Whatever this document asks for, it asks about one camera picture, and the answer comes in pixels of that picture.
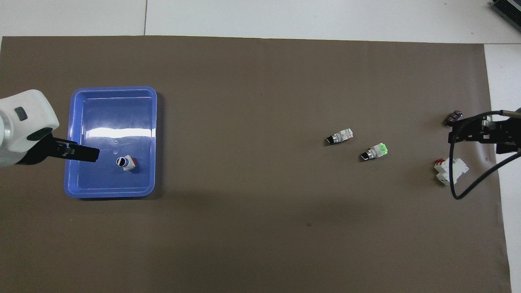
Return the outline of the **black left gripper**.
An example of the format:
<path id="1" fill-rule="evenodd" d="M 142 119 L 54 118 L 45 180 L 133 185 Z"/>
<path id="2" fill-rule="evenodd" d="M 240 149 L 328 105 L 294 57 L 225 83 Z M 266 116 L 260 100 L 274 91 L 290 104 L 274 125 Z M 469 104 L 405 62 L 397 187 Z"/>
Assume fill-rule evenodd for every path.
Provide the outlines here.
<path id="1" fill-rule="evenodd" d="M 54 138 L 50 133 L 28 150 L 16 164 L 36 165 L 52 154 L 55 158 L 63 158 L 70 161 L 96 162 L 100 150 L 98 148 L 80 145 L 74 141 Z"/>

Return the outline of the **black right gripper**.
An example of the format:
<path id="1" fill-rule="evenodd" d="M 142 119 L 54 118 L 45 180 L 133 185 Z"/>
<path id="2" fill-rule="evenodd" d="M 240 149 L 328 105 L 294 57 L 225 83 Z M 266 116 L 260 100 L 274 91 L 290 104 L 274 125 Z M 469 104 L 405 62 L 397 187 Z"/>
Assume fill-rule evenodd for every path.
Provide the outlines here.
<path id="1" fill-rule="evenodd" d="M 488 128 L 483 121 L 488 121 Z M 521 119 L 510 116 L 506 120 L 494 122 L 491 116 L 476 115 L 454 120 L 450 125 L 448 144 L 459 142 L 478 142 L 496 144 L 496 154 L 519 152 L 521 148 Z"/>

